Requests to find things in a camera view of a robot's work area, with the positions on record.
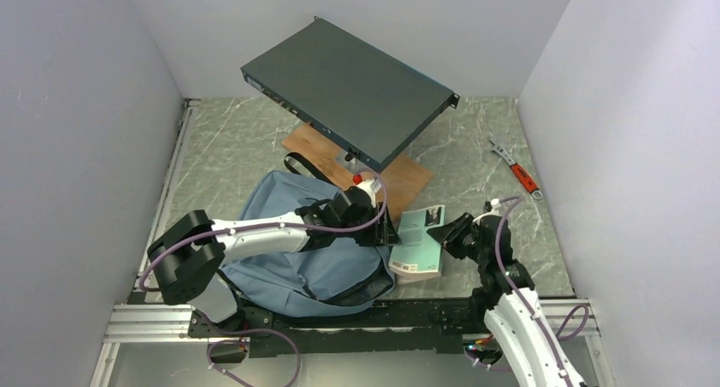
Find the teal paperback book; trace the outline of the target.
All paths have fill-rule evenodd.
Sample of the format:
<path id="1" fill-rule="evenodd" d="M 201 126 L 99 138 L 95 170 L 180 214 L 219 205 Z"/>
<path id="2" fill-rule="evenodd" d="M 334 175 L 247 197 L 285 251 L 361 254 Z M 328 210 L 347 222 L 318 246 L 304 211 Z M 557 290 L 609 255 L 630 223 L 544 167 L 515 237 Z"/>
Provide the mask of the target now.
<path id="1" fill-rule="evenodd" d="M 444 223 L 445 205 L 406 210 L 401 214 L 398 227 L 400 243 L 392 247 L 389 262 L 398 285 L 441 276 L 442 248 L 428 232 Z"/>

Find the blue student backpack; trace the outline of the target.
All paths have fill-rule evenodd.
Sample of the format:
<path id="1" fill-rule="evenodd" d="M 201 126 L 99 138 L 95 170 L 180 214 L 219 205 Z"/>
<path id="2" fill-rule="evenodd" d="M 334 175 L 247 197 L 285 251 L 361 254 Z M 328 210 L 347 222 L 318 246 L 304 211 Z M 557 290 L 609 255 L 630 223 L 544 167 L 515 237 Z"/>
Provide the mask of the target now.
<path id="1" fill-rule="evenodd" d="M 289 171 L 271 171 L 254 188 L 241 220 L 274 217 L 331 199 L 335 185 Z M 387 247 L 338 238 L 303 253 L 272 252 L 231 261 L 225 277 L 252 303 L 287 317 L 338 317 L 368 309 L 395 288 Z"/>

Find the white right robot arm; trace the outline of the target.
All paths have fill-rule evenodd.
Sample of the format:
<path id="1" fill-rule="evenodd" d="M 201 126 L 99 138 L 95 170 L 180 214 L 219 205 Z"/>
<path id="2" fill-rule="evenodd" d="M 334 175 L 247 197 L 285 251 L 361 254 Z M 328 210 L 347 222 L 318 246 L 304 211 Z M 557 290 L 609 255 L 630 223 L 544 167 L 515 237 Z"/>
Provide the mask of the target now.
<path id="1" fill-rule="evenodd" d="M 468 213 L 428 234 L 452 257 L 477 264 L 481 286 L 469 297 L 468 320 L 489 332 L 521 386 L 585 386 L 544 316 L 525 266 L 513 257 L 505 217 Z"/>

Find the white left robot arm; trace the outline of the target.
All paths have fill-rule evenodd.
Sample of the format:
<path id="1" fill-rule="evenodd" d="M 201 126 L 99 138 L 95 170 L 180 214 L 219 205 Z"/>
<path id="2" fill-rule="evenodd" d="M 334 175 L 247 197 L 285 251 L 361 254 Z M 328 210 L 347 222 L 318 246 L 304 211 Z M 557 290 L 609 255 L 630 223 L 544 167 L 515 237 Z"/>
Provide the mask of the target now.
<path id="1" fill-rule="evenodd" d="M 353 187 L 282 215 L 224 221 L 189 212 L 148 248 L 146 275 L 170 306 L 188 304 L 231 336 L 250 302 L 287 317 L 338 317 L 394 288 L 400 237 L 385 204 Z"/>

